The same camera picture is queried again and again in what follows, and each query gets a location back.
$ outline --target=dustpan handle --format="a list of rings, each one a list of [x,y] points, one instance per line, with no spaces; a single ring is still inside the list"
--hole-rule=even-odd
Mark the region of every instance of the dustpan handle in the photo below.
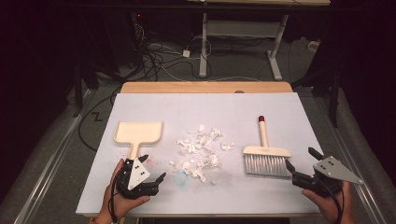
[[[137,150],[139,149],[139,145],[138,144],[132,144],[131,148],[130,148],[130,152],[129,152],[129,160],[134,160],[136,159],[137,156]]]
[[[262,146],[268,147],[267,130],[265,128],[264,116],[259,116],[259,129],[260,129],[260,138],[262,140]]]

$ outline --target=hand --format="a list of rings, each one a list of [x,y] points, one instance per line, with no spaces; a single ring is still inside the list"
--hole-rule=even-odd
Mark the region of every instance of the hand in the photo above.
[[[112,222],[111,215],[108,212],[108,201],[110,200],[110,196],[111,196],[111,183],[113,182],[117,172],[121,169],[123,163],[124,160],[120,159],[119,164],[117,164],[117,167],[114,170],[113,175],[111,176],[110,183],[105,190],[102,209],[100,210],[99,215],[93,220],[94,223],[110,224]],[[120,194],[117,194],[114,196],[115,215],[117,216],[118,219],[125,217],[129,211],[148,201],[149,201],[149,196],[142,196],[135,200],[131,200],[131,199],[125,199]]]
[[[352,216],[352,196],[350,194],[350,184],[344,181],[343,184],[344,192],[344,213],[341,219],[342,224],[355,223]],[[338,217],[337,206],[335,205],[332,197],[322,198],[318,196],[314,191],[309,189],[303,189],[302,194],[305,195],[309,200],[316,204],[319,208],[320,213],[330,223],[335,223]],[[340,203],[341,208],[343,207],[343,195],[342,192],[338,192],[335,195],[336,199]]]

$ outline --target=brush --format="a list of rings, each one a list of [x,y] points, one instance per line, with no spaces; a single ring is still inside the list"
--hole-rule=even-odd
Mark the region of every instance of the brush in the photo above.
[[[268,147],[264,116],[259,116],[261,147],[245,147],[244,157],[246,172],[249,175],[267,175],[273,177],[290,177],[286,168],[286,159],[291,154],[285,148]]]

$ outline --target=white table surface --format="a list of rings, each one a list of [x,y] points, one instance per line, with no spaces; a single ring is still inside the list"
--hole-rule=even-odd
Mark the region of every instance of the white table surface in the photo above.
[[[322,152],[297,93],[119,93],[109,117],[91,172],[82,192],[77,214],[95,216],[103,193],[120,158],[129,146],[113,140],[119,121],[162,121],[161,140],[142,146],[138,155],[148,154],[144,163],[151,173],[147,182],[167,175],[160,192],[148,203],[134,209],[132,217],[293,217],[317,214],[318,208],[293,186],[290,179],[245,174],[243,149],[261,144],[258,117],[265,116],[269,147],[290,151],[296,170],[314,173],[317,161],[308,147]],[[204,156],[178,153],[179,138],[193,138],[188,131],[200,125],[222,136],[211,143],[221,166],[205,170],[206,182],[175,172],[169,161],[180,162]],[[229,151],[222,141],[233,142]]]

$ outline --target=table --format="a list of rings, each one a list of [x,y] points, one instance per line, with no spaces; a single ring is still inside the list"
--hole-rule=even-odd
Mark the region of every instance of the table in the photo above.
[[[160,192],[150,203],[133,210],[131,217],[297,217],[318,214],[318,209],[289,179],[247,176],[241,162],[243,147],[258,146],[257,118],[267,117],[270,146],[287,148],[293,165],[312,173],[316,161],[308,147],[321,152],[297,93],[285,82],[128,82],[117,96],[77,213],[97,215],[101,195],[128,146],[116,144],[112,136],[118,121],[163,121],[162,139],[153,147],[141,147],[148,154],[145,164],[155,179],[166,171]],[[221,141],[233,141],[234,148],[219,151],[221,166],[205,171],[207,182],[175,171],[169,161],[200,160],[201,154],[180,156],[177,139],[187,130],[204,123],[208,130],[223,130]]]
[[[225,4],[256,4],[256,5],[283,5],[283,6],[328,6],[330,0],[206,0],[208,3],[225,3]],[[283,15],[280,22],[256,22],[256,21],[212,21],[207,18],[207,13],[203,17],[203,31],[202,31],[202,47],[200,57],[199,76],[206,77],[207,65],[207,46],[206,43],[208,35],[229,35],[229,36],[251,36],[251,37],[274,37],[274,46],[272,50],[267,50],[268,62],[274,75],[274,79],[282,80],[279,71],[279,66],[276,62],[276,53],[282,40],[283,32],[285,31],[286,22],[289,15]]]

